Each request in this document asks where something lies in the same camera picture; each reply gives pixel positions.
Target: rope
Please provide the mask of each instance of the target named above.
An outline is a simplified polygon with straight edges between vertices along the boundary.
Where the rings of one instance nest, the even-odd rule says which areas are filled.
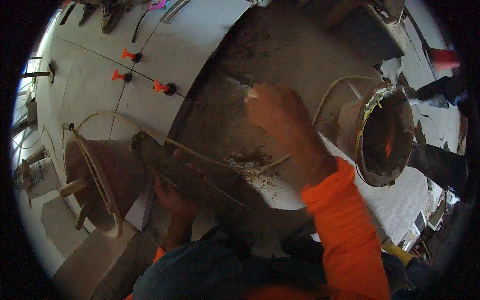
[[[330,87],[327,89],[325,95],[323,96],[322,100],[320,101],[319,105],[318,105],[318,108],[317,108],[317,111],[315,112],[315,115],[312,119],[312,126],[314,126],[316,123],[317,123],[317,120],[318,120],[318,117],[320,115],[320,112],[322,110],[322,107],[325,103],[325,101],[327,100],[328,96],[330,95],[332,89],[340,82],[344,81],[344,80],[347,80],[347,79],[354,79],[354,78],[358,78],[358,79],[369,79],[369,80],[375,80],[375,81],[378,81],[377,78],[373,78],[373,77],[367,77],[367,76],[359,76],[359,75],[352,75],[352,76],[345,76],[345,77],[341,77],[337,80],[335,80],[331,85]],[[137,122],[135,122],[134,120],[132,120],[130,117],[128,116],[124,116],[124,115],[121,115],[119,113],[116,113],[116,112],[110,112],[110,111],[100,111],[100,112],[96,112],[96,113],[93,113],[91,115],[89,115],[88,117],[86,117],[81,123],[80,125],[78,125],[77,127],[77,131],[80,130],[80,128],[88,121],[90,120],[92,117],[94,116],[100,116],[100,115],[106,115],[106,116],[114,116],[114,117],[119,117],[125,121],[127,121],[128,123],[134,125],[135,127],[137,127],[139,130],[142,130],[142,131],[145,131],[146,133],[148,133],[150,136],[152,137],[157,137],[157,138],[160,138],[160,139],[164,139],[166,142],[169,142],[173,145],[175,145],[176,147],[196,156],[197,158],[201,159],[201,160],[204,160],[204,161],[207,161],[209,163],[212,163],[214,165],[218,165],[218,166],[221,166],[221,167],[224,167],[224,168],[229,168],[231,170],[234,170],[236,172],[239,172],[239,173],[262,173],[264,171],[266,171],[267,169],[270,169],[270,168],[273,168],[279,164],[281,164],[282,162],[284,162],[285,160],[287,160],[288,158],[290,158],[290,154],[288,155],[285,155],[284,157],[274,161],[273,163],[271,164],[268,164],[266,166],[263,166],[263,167],[260,167],[260,168],[239,168],[239,167],[234,167],[232,165],[228,165],[228,164],[224,164],[218,160],[215,160],[213,158],[210,158],[210,157],[206,157],[206,156],[203,156],[201,155],[200,153],[188,148],[187,146],[184,146],[170,138],[168,138],[164,133],[159,133],[159,132],[154,132],[148,128],[145,128],[143,126],[141,126],[140,124],[138,124]]]

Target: yellow wire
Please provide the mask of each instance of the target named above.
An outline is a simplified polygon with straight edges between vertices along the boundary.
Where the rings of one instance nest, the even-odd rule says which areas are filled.
[[[344,81],[344,80],[347,80],[347,79],[355,79],[355,78],[358,78],[358,79],[369,79],[369,80],[375,80],[375,81],[379,81],[378,78],[373,78],[373,77],[368,77],[368,76],[360,76],[360,75],[352,75],[352,76],[345,76],[345,77],[341,77],[341,78],[338,78],[337,80],[335,80],[331,85],[330,87],[327,89],[325,95],[323,96],[322,100],[320,101],[319,105],[318,105],[318,108],[317,108],[317,111],[315,112],[315,115],[313,117],[313,120],[312,120],[312,126],[314,126],[316,123],[317,123],[317,120],[318,120],[318,117],[320,115],[320,112],[322,110],[322,107],[326,101],[326,99],[328,98],[328,96],[330,95],[330,92],[332,91],[332,89],[340,82]],[[237,172],[243,172],[243,173],[258,173],[258,172],[264,172],[265,170],[267,169],[270,169],[278,164],[281,164],[282,162],[284,162],[285,160],[287,160],[289,157],[290,157],[290,154],[282,157],[281,159],[278,159],[276,161],[274,161],[273,163],[271,164],[268,164],[266,166],[263,166],[263,167],[260,167],[260,168],[249,168],[249,169],[246,169],[246,168],[239,168],[239,167],[234,167],[232,165],[227,165],[227,164],[224,164],[222,162],[219,162],[213,158],[210,158],[210,157],[206,157],[206,156],[203,156],[201,155],[200,153],[188,148],[187,146],[184,146],[170,138],[168,138],[164,133],[159,133],[159,132],[154,132],[150,129],[147,129],[147,128],[143,128],[140,124],[138,124],[137,122],[133,121],[130,119],[130,117],[128,116],[124,116],[124,115],[121,115],[119,113],[116,113],[116,112],[110,112],[110,111],[100,111],[100,112],[96,112],[96,113],[93,113],[91,115],[89,115],[88,117],[86,117],[81,123],[80,125],[78,125],[78,127],[76,128],[76,130],[79,130],[89,119],[91,119],[92,117],[94,116],[100,116],[100,115],[107,115],[107,116],[114,116],[114,117],[119,117],[131,124],[133,124],[134,126],[136,126],[137,128],[139,128],[140,130],[143,130],[145,132],[147,132],[150,136],[152,137],[157,137],[157,138],[161,138],[161,139],[164,139],[165,141],[177,146],[178,148],[204,160],[204,161],[207,161],[207,162],[210,162],[212,164],[215,164],[215,165],[218,165],[218,166],[222,166],[224,168],[229,168],[229,169],[232,169],[234,171],[237,171]],[[64,144],[63,144],[63,138],[62,138],[62,152],[64,153]]]

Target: red plastic plug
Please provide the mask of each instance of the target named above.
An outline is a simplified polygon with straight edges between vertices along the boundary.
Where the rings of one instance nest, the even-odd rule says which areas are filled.
[[[130,59],[131,59],[134,63],[138,63],[138,62],[140,62],[140,60],[142,59],[142,54],[141,54],[141,53],[129,53],[129,52],[128,52],[128,49],[127,49],[127,48],[124,48],[121,57],[124,59],[124,58],[126,58],[127,56],[130,57]]]
[[[119,71],[115,70],[115,72],[113,73],[112,81],[115,81],[117,78],[120,78],[126,83],[129,83],[132,80],[132,73],[119,74]]]
[[[158,79],[155,79],[155,92],[163,91],[167,96],[172,96],[177,91],[177,86],[175,84],[169,83],[166,85],[160,84]]]

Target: hand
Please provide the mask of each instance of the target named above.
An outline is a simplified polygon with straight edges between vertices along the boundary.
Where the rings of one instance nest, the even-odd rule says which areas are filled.
[[[286,84],[275,87],[255,84],[252,94],[255,96],[244,100],[250,123],[263,128],[282,144],[288,144],[292,135],[316,138],[307,109]]]
[[[198,205],[193,201],[184,200],[175,185],[167,178],[157,175],[154,191],[160,205],[168,209],[173,216],[193,219],[198,214]]]

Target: yellow rope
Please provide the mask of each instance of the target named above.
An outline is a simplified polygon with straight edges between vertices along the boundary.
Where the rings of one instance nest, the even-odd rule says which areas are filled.
[[[319,105],[318,105],[318,108],[317,108],[317,111],[315,112],[315,115],[313,117],[313,120],[312,120],[312,126],[314,126],[316,123],[317,123],[317,120],[318,120],[318,117],[320,115],[320,112],[322,111],[322,107],[326,101],[326,99],[328,98],[328,96],[330,95],[330,92],[332,91],[332,89],[340,82],[344,81],[344,80],[347,80],[347,79],[355,79],[355,78],[358,78],[358,79],[369,79],[369,80],[375,80],[375,81],[379,81],[379,79],[377,78],[373,78],[373,77],[367,77],[367,76],[359,76],[359,75],[352,75],[352,76],[345,76],[345,77],[341,77],[337,80],[335,80],[331,85],[330,87],[327,89],[325,95],[323,96],[322,100],[320,101]],[[234,167],[232,165],[227,165],[227,164],[224,164],[222,162],[219,162],[213,158],[210,158],[210,157],[206,157],[206,156],[203,156],[201,155],[200,153],[188,148],[187,146],[184,146],[170,138],[168,138],[165,134],[163,133],[159,133],[159,132],[154,132],[148,128],[143,128],[140,124],[138,124],[137,122],[133,121],[132,119],[130,119],[130,117],[128,116],[124,116],[124,115],[121,115],[119,113],[116,113],[116,112],[111,112],[111,111],[100,111],[100,112],[96,112],[96,113],[93,113],[91,115],[89,115],[88,117],[86,117],[81,123],[80,125],[78,125],[78,127],[76,128],[76,130],[79,130],[89,119],[91,119],[92,117],[94,116],[100,116],[100,115],[107,115],[107,116],[114,116],[114,117],[119,117],[127,122],[129,122],[130,124],[136,126],[137,128],[139,128],[140,130],[143,130],[145,132],[147,132],[150,136],[152,137],[157,137],[157,138],[161,138],[161,139],[164,139],[165,141],[177,146],[178,148],[198,157],[199,159],[202,159],[204,161],[207,161],[207,162],[210,162],[212,164],[215,164],[215,165],[218,165],[218,166],[221,166],[221,167],[224,167],[224,168],[229,168],[229,169],[232,169],[236,172],[240,172],[240,173],[258,173],[258,172],[264,172],[266,171],[267,169],[270,169],[278,164],[281,164],[282,162],[284,162],[285,160],[287,160],[289,157],[290,157],[290,154],[288,155],[285,155],[284,157],[282,157],[281,159],[278,159],[276,161],[274,161],[273,163],[271,164],[268,164],[266,166],[263,166],[263,167],[260,167],[260,168],[249,168],[249,169],[246,169],[246,168],[239,168],[239,167]]]

